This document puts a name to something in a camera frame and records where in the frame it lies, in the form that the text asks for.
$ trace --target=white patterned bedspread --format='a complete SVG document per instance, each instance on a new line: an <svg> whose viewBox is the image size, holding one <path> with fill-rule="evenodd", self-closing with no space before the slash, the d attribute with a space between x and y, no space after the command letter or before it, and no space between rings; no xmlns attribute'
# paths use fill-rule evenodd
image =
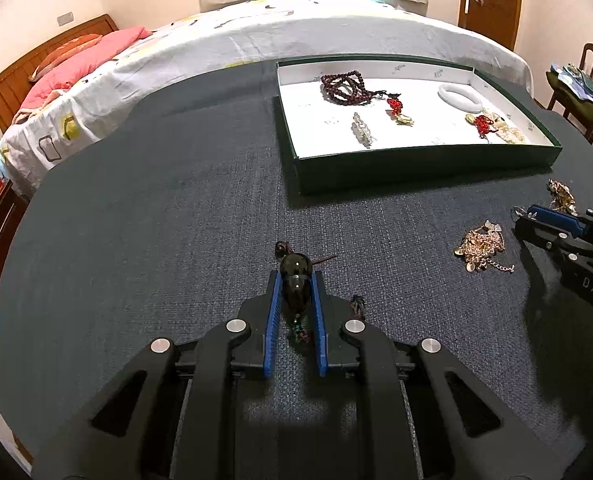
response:
<svg viewBox="0 0 593 480"><path fill-rule="evenodd" d="M474 66L532 92L526 62L488 38L375 0L256 0L159 28L0 141L0 170L31 196L46 173L110 135L143 97L244 62L400 54Z"/></svg>

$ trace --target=pink pillow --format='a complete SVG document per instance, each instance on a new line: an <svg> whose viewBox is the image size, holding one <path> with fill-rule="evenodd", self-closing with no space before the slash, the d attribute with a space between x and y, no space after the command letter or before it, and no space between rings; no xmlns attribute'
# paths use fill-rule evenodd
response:
<svg viewBox="0 0 593 480"><path fill-rule="evenodd" d="M85 36L81 36L80 38L62 44L59 48L50 52L46 58L38 64L36 70L32 76L30 76L28 81L31 83L38 81L55 66L60 65L66 59L70 59L74 54L99 43L100 38L101 34L86 34Z"/></svg>
<svg viewBox="0 0 593 480"><path fill-rule="evenodd" d="M39 79L23 100L21 109L42 108L54 90L69 90L79 79L94 72L136 40L143 40L151 35L144 27L132 27L103 36L99 43L65 60Z"/></svg>

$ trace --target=wooden headboard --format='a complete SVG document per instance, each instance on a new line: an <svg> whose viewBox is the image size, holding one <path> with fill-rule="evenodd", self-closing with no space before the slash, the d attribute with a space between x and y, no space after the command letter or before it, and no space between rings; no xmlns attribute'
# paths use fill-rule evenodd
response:
<svg viewBox="0 0 593 480"><path fill-rule="evenodd" d="M89 22L81 23L69 28L44 44L39 45L25 56L12 63L0 73L0 127L4 132L12 124L14 114L19 110L20 104L30 92L32 83L28 78L34 73L38 64L57 47L74 40L84 34L109 34L117 30L116 25L109 15L104 14Z"/></svg>

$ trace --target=light switch plate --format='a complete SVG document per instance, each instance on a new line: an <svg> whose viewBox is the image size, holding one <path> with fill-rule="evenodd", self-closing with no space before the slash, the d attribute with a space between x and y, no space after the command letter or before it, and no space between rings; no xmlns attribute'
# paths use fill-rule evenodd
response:
<svg viewBox="0 0 593 480"><path fill-rule="evenodd" d="M67 14L62 14L61 16L59 16L56 19L56 22L58 23L58 26L61 27L62 25L65 25L65 23L70 23L74 21L74 15L71 12L68 12Z"/></svg>

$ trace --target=chair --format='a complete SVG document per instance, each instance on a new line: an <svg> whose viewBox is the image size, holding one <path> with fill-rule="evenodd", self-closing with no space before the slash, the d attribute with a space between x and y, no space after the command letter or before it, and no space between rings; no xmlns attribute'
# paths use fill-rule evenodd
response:
<svg viewBox="0 0 593 480"><path fill-rule="evenodd" d="M583 48L583 56L581 57L581 63L579 64L579 69L585 69L585 62L587 59L588 51L592 52L593 54L593 44L588 43ZM590 76L590 79L593 80L593 65L592 69L589 72L586 72ZM579 121L585 128L586 132L583 136L588 139L590 144L593 143L593 103L587 101L580 101L577 96L575 96L570 89L564 85L561 81L559 81L557 74L553 72L547 72L545 74L547 77L547 81L552 87L553 94L552 99L550 99L550 104L547 106L548 110L552 110L555 106L556 102L560 102L563 105L565 111L563 112L564 118L568 119L570 114L573 115L577 121Z"/></svg>

